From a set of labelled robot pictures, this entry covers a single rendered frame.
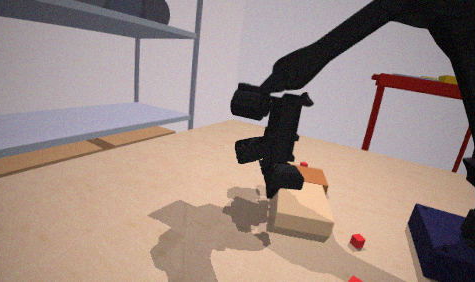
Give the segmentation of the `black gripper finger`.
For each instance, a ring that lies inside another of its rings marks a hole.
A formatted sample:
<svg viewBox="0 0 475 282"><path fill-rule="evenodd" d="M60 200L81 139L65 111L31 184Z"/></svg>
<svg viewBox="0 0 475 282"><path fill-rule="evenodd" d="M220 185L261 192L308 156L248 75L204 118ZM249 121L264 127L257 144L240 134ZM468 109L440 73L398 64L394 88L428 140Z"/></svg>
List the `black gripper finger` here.
<svg viewBox="0 0 475 282"><path fill-rule="evenodd" d="M265 168L261 168L262 175L264 176ZM267 198L272 199L280 188L269 188L267 187Z"/></svg>
<svg viewBox="0 0 475 282"><path fill-rule="evenodd" d="M259 164L261 168L265 168L267 166L262 163L262 160L259 160ZM266 186L266 195L267 195L267 186Z"/></svg>

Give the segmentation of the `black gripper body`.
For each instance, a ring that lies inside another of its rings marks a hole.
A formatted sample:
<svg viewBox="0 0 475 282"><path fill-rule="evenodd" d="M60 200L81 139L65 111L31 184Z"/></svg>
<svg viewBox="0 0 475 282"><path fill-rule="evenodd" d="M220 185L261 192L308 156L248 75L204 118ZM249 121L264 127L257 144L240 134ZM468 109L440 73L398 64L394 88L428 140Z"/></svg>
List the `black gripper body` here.
<svg viewBox="0 0 475 282"><path fill-rule="evenodd" d="M294 142L299 140L297 129L282 129L265 126L266 136L270 140L270 164L265 167L264 180L269 188L301 190L305 178L288 162L294 162L292 154Z"/></svg>

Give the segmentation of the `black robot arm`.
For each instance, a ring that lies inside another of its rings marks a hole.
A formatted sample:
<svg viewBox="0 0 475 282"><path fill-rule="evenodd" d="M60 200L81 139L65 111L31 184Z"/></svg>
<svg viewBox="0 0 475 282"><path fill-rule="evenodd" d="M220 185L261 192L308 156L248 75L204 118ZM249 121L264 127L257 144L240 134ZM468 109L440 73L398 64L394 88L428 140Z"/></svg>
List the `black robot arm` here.
<svg viewBox="0 0 475 282"><path fill-rule="evenodd" d="M302 106L314 104L308 92L282 97L271 93L305 87L329 61L390 21L428 29L450 59L474 143L472 157L462 160L466 180L475 187L475 0L372 0L318 41L278 59L260 87L239 83L230 103L232 114L261 121L270 112L269 125L297 129ZM235 142L239 164L262 158L263 164L270 164L266 132Z"/></svg>

